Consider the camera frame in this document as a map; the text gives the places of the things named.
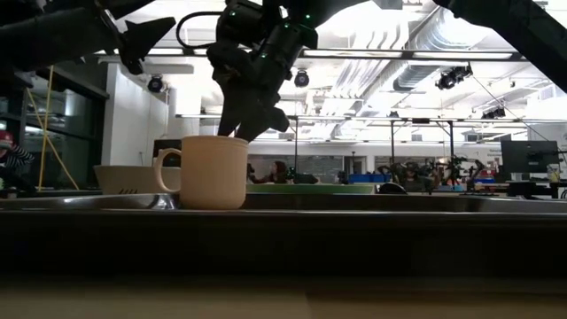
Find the metal tray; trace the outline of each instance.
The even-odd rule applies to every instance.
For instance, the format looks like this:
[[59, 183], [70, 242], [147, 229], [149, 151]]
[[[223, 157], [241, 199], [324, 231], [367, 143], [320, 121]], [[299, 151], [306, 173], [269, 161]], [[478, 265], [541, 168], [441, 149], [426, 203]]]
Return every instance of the metal tray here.
[[[176, 195], [141, 194], [0, 200], [0, 210], [172, 210]], [[465, 196], [248, 194], [246, 210], [372, 211], [441, 213], [567, 213], [567, 202]]]

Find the green tray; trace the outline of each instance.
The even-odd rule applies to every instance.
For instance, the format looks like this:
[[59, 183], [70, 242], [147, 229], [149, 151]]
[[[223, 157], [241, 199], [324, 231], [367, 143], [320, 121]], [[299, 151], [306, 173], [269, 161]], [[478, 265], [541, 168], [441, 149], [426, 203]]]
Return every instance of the green tray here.
[[249, 184], [249, 193], [277, 194], [373, 194], [374, 185]]

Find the red object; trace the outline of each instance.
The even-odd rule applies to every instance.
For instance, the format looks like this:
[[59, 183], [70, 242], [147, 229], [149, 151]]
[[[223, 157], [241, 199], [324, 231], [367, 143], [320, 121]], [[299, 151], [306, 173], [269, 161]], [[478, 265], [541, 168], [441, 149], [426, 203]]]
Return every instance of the red object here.
[[11, 149], [14, 146], [12, 133], [0, 130], [0, 149]]

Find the mug handle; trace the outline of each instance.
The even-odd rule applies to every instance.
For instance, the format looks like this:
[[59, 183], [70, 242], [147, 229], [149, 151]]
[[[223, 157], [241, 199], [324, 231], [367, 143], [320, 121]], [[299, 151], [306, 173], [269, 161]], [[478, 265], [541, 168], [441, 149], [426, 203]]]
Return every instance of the mug handle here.
[[156, 162], [153, 163], [153, 175], [155, 176], [156, 183], [158, 183], [158, 187], [160, 187], [162, 191], [164, 191], [166, 193], [177, 193], [180, 190], [170, 190], [163, 183], [163, 177], [161, 176], [161, 168], [163, 167], [163, 159], [171, 153], [181, 156], [181, 151], [176, 150], [176, 149], [159, 150], [158, 158], [156, 158]]

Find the robotic hand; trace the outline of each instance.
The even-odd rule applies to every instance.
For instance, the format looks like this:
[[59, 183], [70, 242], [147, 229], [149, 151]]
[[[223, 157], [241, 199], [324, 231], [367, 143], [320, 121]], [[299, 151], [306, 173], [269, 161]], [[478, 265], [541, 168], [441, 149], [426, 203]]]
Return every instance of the robotic hand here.
[[[320, 26], [335, 13], [362, 0], [226, 0], [223, 12], [196, 12], [177, 26], [177, 40], [189, 50], [207, 49], [213, 79], [224, 96], [219, 135], [251, 142], [268, 128], [284, 132], [290, 125], [276, 108], [278, 90], [291, 79], [291, 67], [303, 47], [317, 48]], [[287, 10], [284, 17], [281, 9]], [[191, 46], [180, 37], [188, 19], [220, 15], [216, 42]], [[243, 50], [240, 46], [250, 48]]]

